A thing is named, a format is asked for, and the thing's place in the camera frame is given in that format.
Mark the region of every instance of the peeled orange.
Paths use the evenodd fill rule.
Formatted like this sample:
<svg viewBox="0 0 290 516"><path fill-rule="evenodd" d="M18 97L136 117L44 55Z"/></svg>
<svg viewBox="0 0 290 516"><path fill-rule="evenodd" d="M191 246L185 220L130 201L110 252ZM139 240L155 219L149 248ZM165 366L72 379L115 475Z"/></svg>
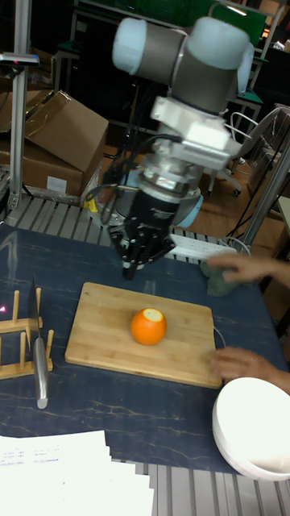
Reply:
<svg viewBox="0 0 290 516"><path fill-rule="evenodd" d="M140 344L152 346L165 336L166 318L156 308L144 308L135 314L130 324L134 339Z"/></svg>

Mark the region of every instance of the white paper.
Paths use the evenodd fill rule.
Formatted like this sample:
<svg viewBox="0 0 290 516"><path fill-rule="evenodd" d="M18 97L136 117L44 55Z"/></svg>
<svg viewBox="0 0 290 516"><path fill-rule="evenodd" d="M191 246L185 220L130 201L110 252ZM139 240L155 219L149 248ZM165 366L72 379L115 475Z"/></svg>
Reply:
<svg viewBox="0 0 290 516"><path fill-rule="evenodd" d="M48 176L47 188L49 190L54 190L55 192L60 192L60 194L65 194L67 183L68 182L65 179Z"/></svg>
<svg viewBox="0 0 290 516"><path fill-rule="evenodd" d="M51 516L52 508L53 516L151 516L149 481L135 474L134 464L111 461L104 431L0 436L4 514L11 514L13 503L13 514L26 514L27 507L29 516Z"/></svg>

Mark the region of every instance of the human hand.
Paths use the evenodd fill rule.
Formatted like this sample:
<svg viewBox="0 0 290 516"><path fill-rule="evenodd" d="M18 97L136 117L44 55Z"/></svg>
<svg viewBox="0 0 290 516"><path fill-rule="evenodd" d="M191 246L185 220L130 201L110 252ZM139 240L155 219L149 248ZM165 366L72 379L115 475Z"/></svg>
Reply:
<svg viewBox="0 0 290 516"><path fill-rule="evenodd" d="M213 369L224 380L250 377L274 384L280 372L263 356L240 347L225 347L217 350L213 359Z"/></svg>
<svg viewBox="0 0 290 516"><path fill-rule="evenodd" d="M213 256L207 260L209 267L233 269L225 271L223 277L226 283L256 281L271 274L275 264L270 258L253 258L243 254L225 253Z"/></svg>

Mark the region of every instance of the wooden knife rack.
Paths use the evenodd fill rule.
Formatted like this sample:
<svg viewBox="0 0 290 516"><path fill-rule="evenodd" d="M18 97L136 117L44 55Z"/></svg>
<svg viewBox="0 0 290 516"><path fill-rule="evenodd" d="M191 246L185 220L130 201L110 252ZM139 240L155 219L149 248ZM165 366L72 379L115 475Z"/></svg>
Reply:
<svg viewBox="0 0 290 516"><path fill-rule="evenodd" d="M29 318L18 318L19 313L19 290L14 292L13 312L12 319L6 321L0 321L0 380L6 380L8 378L25 377L34 374L33 361L25 361L25 350L26 344L30 342L31 324ZM41 289L36 289L37 308L40 308ZM43 327L42 318L39 317L39 328ZM2 337L1 334L13 333L15 331L21 331L20 333L20 345L19 345L19 362L17 364L1 365L1 349L2 349ZM46 345L46 357L48 361L48 371L52 371L52 359L50 353L52 349L54 330L49 330L48 340Z"/></svg>

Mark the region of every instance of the dark blue table mat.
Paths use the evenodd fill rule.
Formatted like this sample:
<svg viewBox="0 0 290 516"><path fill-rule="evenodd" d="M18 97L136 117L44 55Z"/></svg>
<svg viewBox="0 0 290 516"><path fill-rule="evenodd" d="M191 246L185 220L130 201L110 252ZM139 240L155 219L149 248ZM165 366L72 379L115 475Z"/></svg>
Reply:
<svg viewBox="0 0 290 516"><path fill-rule="evenodd" d="M233 472L211 430L218 391L86 368L64 362L81 287L86 281L209 306L231 346L251 349L287 366L258 286L211 298L195 265L166 258L133 281L122 278L114 249L0 226L0 305L11 317L20 290L19 317L27 317L33 274L42 288L43 337L55 330L48 408L38 410L33 377L0 381L0 435L23 437L106 430L116 459ZM216 337L217 347L221 342ZM2 336L2 363L19 361L17 334Z"/></svg>

